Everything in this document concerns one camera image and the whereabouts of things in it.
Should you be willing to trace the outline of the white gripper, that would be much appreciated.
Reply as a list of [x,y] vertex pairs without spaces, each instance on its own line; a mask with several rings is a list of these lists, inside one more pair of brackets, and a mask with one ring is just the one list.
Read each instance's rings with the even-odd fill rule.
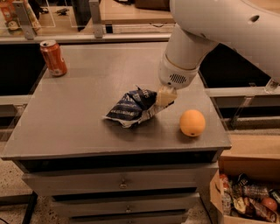
[[161,86],[157,91],[156,104],[166,107],[177,99],[177,90],[188,87],[199,71],[201,58],[175,56],[167,52],[163,55],[158,78]]

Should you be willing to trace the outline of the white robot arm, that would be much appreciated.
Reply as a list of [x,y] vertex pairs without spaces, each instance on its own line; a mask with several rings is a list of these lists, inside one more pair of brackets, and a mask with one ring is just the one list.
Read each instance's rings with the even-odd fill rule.
[[280,81],[280,16],[249,0],[170,0],[175,21],[159,64],[161,86],[156,104],[165,107],[177,98],[218,44]]

